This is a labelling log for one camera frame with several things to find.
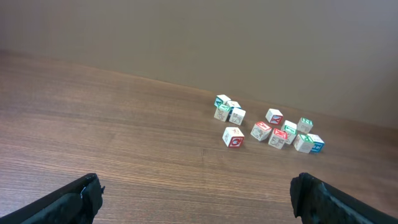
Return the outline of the red V letter block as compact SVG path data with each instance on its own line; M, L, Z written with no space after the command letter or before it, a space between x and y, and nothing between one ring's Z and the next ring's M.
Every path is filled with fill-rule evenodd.
M263 141L268 137L271 131L272 128L268 126L265 122L258 121L254 124L252 128L251 136L256 138L258 141Z

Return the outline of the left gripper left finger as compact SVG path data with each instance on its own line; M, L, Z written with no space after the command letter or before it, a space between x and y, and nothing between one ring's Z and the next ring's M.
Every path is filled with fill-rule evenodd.
M92 224L102 207L104 187L89 173L60 189L1 217L1 224Z

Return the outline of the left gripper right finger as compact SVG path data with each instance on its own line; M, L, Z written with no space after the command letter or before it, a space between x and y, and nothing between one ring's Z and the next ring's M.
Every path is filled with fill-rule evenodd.
M397 224L397 219L303 172L290 182L294 216L303 224Z

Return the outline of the red M letter block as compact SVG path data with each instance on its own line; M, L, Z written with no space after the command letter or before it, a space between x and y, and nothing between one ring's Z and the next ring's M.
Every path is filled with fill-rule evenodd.
M274 128L269 137L268 145L277 149L282 149L285 142L287 141L287 133L277 128Z

